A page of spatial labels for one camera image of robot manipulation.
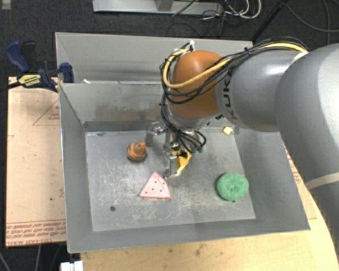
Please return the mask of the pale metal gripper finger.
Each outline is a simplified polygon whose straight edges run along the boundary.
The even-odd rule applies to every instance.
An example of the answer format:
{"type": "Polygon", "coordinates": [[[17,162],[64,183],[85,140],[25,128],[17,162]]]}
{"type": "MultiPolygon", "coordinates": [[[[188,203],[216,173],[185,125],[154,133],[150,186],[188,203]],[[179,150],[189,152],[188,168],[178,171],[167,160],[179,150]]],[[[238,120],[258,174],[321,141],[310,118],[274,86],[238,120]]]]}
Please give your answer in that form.
{"type": "Polygon", "coordinates": [[[169,178],[177,174],[177,154],[170,148],[170,145],[164,145],[165,171],[164,178],[169,178]]]}
{"type": "Polygon", "coordinates": [[[154,137],[164,134],[167,131],[165,126],[160,126],[160,124],[151,124],[149,128],[146,129],[145,143],[147,147],[151,147],[154,142],[154,137]]]}

